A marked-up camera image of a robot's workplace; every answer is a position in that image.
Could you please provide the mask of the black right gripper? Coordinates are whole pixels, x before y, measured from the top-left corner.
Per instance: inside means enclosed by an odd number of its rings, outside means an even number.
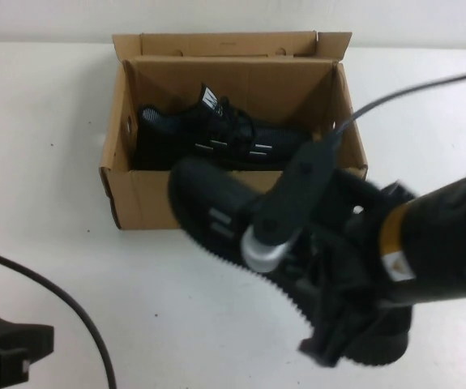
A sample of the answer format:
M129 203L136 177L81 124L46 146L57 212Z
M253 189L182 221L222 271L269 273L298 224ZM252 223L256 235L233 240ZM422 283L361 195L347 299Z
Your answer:
M297 307L318 302L313 331L298 351L322 367L336 367L382 314L334 295L361 304L409 304L384 268L379 239L386 217L416 196L399 182L379 189L347 172L298 173L297 196Z

